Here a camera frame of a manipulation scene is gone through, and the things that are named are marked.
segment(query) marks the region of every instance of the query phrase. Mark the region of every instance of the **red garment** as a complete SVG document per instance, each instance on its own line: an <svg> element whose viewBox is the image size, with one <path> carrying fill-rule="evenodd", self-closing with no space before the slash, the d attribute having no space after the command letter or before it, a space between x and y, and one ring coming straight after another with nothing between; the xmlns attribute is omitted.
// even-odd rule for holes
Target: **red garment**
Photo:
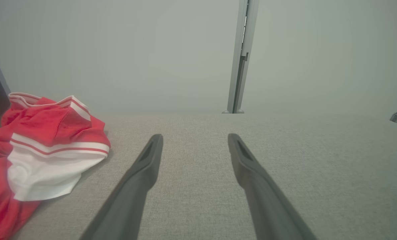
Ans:
<svg viewBox="0 0 397 240"><path fill-rule="evenodd" d="M40 201L29 200L69 193L81 172L90 167L87 164L101 161L110 147L103 132L104 123L91 116L87 106L73 96L60 102L22 93L12 93L9 98L11 108L3 115L0 128L0 239L16 233L40 204ZM93 157L89 160L81 154ZM60 158L63 162L72 159L63 171L52 168L53 165L63 167L63 163L48 164L47 168L46 163L34 165L45 161L54 163ZM68 178L66 175L72 168L77 172L69 178L78 176L78 179L74 178L69 187L59 186L53 193L52 184L66 182L64 177ZM46 170L49 174L41 174L45 179L40 179L40 174L37 177L37 171Z"/></svg>

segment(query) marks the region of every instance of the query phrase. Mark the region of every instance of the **red and white clothing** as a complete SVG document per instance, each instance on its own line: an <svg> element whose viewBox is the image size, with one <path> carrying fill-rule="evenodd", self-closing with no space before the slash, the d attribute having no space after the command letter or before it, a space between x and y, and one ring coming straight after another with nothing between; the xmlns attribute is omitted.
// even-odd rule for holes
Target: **red and white clothing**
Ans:
<svg viewBox="0 0 397 240"><path fill-rule="evenodd" d="M16 229L14 216L27 219L38 205L26 208L25 214L22 207L31 202L21 201L70 193L81 173L106 158L110 149L104 123L74 96L59 102L23 93L11 93L9 98L11 108L0 128L0 197L7 205L0 218L8 217L6 223L11 224L0 225L0 236L2 229ZM2 166L8 167L4 173ZM13 202L21 206L12 209Z"/></svg>

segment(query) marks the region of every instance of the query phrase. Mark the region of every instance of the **white wall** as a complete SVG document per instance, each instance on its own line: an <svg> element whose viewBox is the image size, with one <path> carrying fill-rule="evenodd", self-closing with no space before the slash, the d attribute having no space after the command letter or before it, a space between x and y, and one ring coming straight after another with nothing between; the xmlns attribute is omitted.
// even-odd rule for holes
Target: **white wall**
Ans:
<svg viewBox="0 0 397 240"><path fill-rule="evenodd" d="M238 2L0 0L11 91L92 112L226 110Z"/></svg>
<svg viewBox="0 0 397 240"><path fill-rule="evenodd" d="M397 111L397 0L260 0L242 109Z"/></svg>

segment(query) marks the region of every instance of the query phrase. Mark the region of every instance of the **red fabric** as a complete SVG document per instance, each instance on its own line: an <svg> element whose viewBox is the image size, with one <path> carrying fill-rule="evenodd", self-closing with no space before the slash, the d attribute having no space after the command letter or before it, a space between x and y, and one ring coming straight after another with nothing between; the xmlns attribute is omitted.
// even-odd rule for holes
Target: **red fabric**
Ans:
<svg viewBox="0 0 397 240"><path fill-rule="evenodd" d="M52 103L55 101L43 97L34 105ZM7 160L7 156L13 149L10 144L13 133L26 136L46 146L78 141L100 142L107 146L110 146L110 143L103 132L103 122L92 116L90 121L86 120L69 106L46 105L26 108L12 101L11 108L3 115L1 123L0 239L8 239L26 223L40 204L40 201L15 200L14 193L8 185L7 169L11 163Z"/></svg>

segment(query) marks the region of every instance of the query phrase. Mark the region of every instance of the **gray table surface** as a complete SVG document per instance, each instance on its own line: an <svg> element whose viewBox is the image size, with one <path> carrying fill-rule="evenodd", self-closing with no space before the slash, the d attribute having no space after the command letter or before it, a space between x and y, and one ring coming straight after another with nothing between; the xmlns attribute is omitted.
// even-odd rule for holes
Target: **gray table surface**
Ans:
<svg viewBox="0 0 397 240"><path fill-rule="evenodd" d="M151 137L160 173L139 239L255 239L227 145L239 134L319 239L397 239L397 124L353 115L119 115L112 149L14 239L78 239Z"/></svg>

